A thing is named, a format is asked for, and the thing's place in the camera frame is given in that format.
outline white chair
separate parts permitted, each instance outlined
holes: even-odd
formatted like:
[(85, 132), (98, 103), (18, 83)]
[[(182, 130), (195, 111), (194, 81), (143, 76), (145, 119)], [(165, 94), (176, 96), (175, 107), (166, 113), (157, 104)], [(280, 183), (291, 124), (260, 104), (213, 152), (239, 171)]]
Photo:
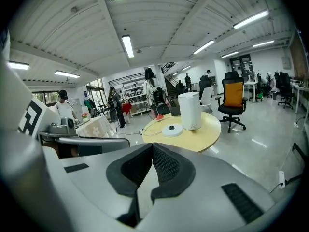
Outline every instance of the white chair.
[(211, 111), (210, 113), (212, 113), (212, 109), (211, 109), (211, 94), (212, 94), (212, 91), (213, 91), (212, 87), (204, 88), (202, 98), (200, 100), (200, 102), (202, 103), (202, 105), (200, 106), (202, 112), (209, 113), (209, 109), (210, 109), (210, 111)]

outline red object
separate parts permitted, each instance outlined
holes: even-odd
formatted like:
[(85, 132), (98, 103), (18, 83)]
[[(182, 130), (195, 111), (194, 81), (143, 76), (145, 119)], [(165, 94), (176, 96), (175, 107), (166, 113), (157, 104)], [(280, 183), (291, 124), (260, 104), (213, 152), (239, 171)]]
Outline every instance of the red object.
[(158, 116), (156, 117), (156, 120), (161, 120), (161, 119), (163, 119), (163, 118), (164, 118), (164, 115), (158, 114)]
[(130, 112), (131, 107), (132, 107), (132, 105), (130, 103), (123, 104), (122, 108), (121, 108), (121, 111), (123, 113), (128, 114)]

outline black and white pattern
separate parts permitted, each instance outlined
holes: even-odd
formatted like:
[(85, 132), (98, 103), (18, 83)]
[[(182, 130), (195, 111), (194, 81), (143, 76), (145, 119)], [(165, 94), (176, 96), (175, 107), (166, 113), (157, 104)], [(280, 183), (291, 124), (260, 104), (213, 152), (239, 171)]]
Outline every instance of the black and white pattern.
[(43, 109), (34, 100), (31, 100), (25, 115), (20, 120), (18, 129), (26, 135), (32, 136), (36, 134), (36, 125), (39, 122), (42, 111)]

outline red cloth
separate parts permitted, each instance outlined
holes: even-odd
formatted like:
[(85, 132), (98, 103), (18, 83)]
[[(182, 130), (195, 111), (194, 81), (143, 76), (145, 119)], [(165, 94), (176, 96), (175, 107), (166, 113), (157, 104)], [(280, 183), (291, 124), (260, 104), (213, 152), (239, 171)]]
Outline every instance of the red cloth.
[(131, 107), (132, 107), (132, 105), (131, 105), (130, 103), (123, 104), (123, 105), (122, 105), (122, 108), (121, 108), (121, 111), (122, 111), (123, 113), (128, 114), (129, 111), (130, 111), (130, 109), (131, 109)]

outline chair armrest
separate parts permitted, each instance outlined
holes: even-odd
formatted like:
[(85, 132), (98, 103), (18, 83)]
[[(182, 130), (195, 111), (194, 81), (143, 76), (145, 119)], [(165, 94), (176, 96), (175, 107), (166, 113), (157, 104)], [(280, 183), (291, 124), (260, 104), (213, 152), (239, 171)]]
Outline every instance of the chair armrest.
[(244, 112), (246, 111), (247, 100), (248, 100), (248, 97), (244, 97), (244, 98), (243, 98), (243, 102), (244, 102), (243, 111), (244, 111)]
[(221, 96), (214, 98), (215, 100), (218, 101), (218, 105), (219, 105), (219, 106), (220, 106), (220, 98), (221, 98)]

